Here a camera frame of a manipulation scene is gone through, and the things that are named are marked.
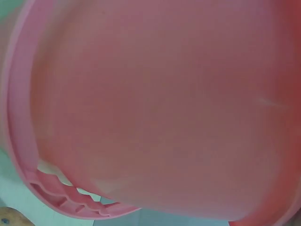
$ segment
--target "pink plastic basin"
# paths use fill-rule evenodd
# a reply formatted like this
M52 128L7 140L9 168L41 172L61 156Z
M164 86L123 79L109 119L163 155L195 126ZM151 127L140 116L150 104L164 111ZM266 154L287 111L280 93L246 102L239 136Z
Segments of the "pink plastic basin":
M233 226L297 212L297 0L65 3L25 3L1 82L5 146L43 202L78 218L139 207Z

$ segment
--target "pink plastic container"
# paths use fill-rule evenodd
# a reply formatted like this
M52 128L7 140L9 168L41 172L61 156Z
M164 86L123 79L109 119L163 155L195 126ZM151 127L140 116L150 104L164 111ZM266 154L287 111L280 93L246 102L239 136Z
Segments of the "pink plastic container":
M4 142L44 203L77 218L139 207L232 226L298 211L298 1L73 4L27 1L2 74Z

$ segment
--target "pink plastic bucket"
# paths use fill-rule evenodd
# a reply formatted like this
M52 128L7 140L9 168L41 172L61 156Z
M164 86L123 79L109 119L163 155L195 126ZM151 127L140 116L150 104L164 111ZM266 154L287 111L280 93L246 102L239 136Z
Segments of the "pink plastic bucket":
M77 1L61 18L52 3L25 4L1 90L6 147L42 201L79 218L134 205L234 226L297 212L297 1Z

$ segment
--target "white surface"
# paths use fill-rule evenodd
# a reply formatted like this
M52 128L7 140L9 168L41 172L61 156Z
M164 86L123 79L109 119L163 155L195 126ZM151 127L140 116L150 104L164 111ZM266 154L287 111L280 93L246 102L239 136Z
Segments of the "white surface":
M56 213L38 200L22 183L10 159L0 151L0 205L22 212L36 226L92 226L92 220L78 220Z

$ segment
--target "tiled floor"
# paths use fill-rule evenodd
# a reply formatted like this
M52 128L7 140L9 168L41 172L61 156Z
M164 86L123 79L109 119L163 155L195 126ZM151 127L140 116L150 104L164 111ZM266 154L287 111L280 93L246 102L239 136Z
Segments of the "tiled floor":
M0 151L0 206L22 212L37 226L92 226L92 220L63 216L38 200L22 183L10 159Z

